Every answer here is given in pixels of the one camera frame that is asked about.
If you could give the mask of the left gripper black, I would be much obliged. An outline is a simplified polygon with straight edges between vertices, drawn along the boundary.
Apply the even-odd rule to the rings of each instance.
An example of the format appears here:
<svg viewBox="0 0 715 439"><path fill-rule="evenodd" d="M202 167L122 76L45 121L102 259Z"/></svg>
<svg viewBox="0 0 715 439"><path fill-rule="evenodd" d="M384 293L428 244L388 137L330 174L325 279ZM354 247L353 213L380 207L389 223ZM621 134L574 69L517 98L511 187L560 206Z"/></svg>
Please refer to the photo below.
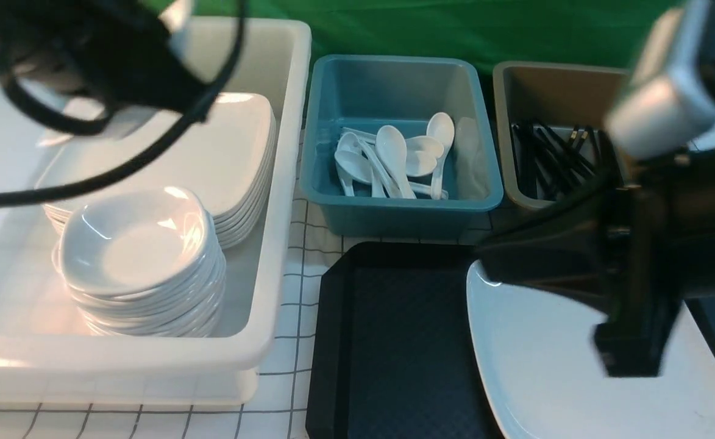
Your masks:
<svg viewBox="0 0 715 439"><path fill-rule="evenodd" d="M138 1L61 1L59 93L183 112L207 89Z"/></svg>

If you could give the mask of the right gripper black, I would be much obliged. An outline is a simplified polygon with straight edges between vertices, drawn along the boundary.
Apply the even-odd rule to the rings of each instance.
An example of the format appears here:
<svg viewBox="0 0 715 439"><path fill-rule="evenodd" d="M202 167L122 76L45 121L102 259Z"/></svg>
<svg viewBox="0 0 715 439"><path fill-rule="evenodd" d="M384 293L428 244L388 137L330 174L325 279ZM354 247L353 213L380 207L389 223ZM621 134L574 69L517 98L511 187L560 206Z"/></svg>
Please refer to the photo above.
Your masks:
<svg viewBox="0 0 715 439"><path fill-rule="evenodd" d="M715 296L715 149L604 170L485 237L488 280L609 312L594 347L608 377L658 377L681 298Z"/></svg>

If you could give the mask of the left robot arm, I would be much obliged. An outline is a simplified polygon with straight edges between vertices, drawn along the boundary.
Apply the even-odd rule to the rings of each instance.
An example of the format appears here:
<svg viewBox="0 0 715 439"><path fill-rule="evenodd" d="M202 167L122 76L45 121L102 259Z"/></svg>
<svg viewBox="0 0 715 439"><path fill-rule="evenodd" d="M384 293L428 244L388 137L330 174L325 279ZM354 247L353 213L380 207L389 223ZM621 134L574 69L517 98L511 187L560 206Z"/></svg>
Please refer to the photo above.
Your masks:
<svg viewBox="0 0 715 439"><path fill-rule="evenodd" d="M65 96L183 112L207 88L139 1L0 1L0 53Z"/></svg>

